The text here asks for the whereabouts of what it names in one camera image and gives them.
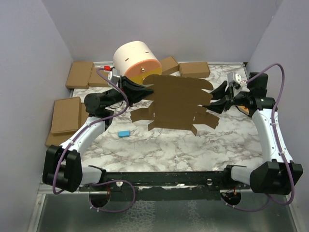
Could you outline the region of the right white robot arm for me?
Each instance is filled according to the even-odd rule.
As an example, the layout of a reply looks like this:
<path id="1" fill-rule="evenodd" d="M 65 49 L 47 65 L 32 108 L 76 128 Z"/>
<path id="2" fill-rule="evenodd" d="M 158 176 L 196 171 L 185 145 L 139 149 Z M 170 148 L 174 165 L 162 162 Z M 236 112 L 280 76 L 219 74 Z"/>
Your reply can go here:
<path id="1" fill-rule="evenodd" d="M 255 168 L 228 165 L 222 184 L 233 189 L 240 183 L 251 187 L 255 193 L 292 195 L 303 168 L 294 163 L 284 143 L 279 127 L 276 101 L 267 97 L 268 75 L 252 72 L 246 79 L 236 72 L 211 92 L 214 102 L 206 108 L 218 114 L 232 106 L 244 106 L 249 110 L 260 140 L 263 163 Z"/>

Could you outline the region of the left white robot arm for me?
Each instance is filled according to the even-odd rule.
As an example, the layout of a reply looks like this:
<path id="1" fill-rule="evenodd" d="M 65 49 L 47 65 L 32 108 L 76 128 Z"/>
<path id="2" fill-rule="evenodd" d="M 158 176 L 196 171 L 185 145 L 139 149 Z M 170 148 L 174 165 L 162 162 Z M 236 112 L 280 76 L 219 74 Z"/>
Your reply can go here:
<path id="1" fill-rule="evenodd" d="M 63 191 L 75 192 L 79 186 L 90 184 L 100 191 L 106 187 L 104 170 L 94 166 L 83 167 L 82 154 L 94 140 L 103 134 L 117 115 L 108 107 L 125 102 L 123 114 L 128 107 L 153 94 L 153 90 L 130 81 L 121 76 L 112 89 L 102 93 L 87 94 L 84 98 L 86 112 L 89 114 L 85 123 L 76 133 L 61 145 L 48 147 L 45 156 L 42 181 L 52 186 L 54 194 Z"/>

